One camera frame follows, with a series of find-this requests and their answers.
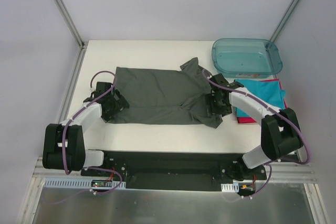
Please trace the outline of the dark grey t shirt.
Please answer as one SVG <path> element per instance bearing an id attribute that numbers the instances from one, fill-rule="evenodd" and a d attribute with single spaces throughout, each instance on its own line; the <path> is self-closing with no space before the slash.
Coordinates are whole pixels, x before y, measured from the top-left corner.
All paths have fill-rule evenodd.
<path id="1" fill-rule="evenodd" d="M 182 64 L 179 71 L 117 67 L 115 87 L 129 107 L 110 123 L 218 128 L 223 120 L 207 111 L 205 96 L 211 88 L 202 71 L 196 57 Z"/>

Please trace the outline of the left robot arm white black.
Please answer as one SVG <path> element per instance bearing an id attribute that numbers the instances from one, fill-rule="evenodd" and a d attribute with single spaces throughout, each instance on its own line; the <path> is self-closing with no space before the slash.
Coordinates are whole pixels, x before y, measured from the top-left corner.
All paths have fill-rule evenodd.
<path id="1" fill-rule="evenodd" d="M 109 82 L 97 82 L 90 97 L 70 118 L 49 124 L 45 130 L 43 167 L 64 170 L 66 174 L 92 166 L 99 176 L 110 173 L 111 164 L 104 152 L 85 147 L 84 133 L 94 123 L 112 121 L 129 103 Z"/>

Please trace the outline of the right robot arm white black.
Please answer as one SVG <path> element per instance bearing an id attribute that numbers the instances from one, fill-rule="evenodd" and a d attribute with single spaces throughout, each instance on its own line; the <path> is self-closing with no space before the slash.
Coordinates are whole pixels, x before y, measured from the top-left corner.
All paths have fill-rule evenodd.
<path id="1" fill-rule="evenodd" d="M 229 83 L 222 74 L 209 76 L 207 71 L 203 71 L 203 76 L 211 87 L 211 93 L 206 95 L 209 113 L 226 116 L 232 108 L 238 108 L 261 127 L 260 144 L 226 168 L 228 177 L 237 181 L 248 179 L 262 166 L 304 146 L 293 109 L 270 105 L 240 82 Z"/>

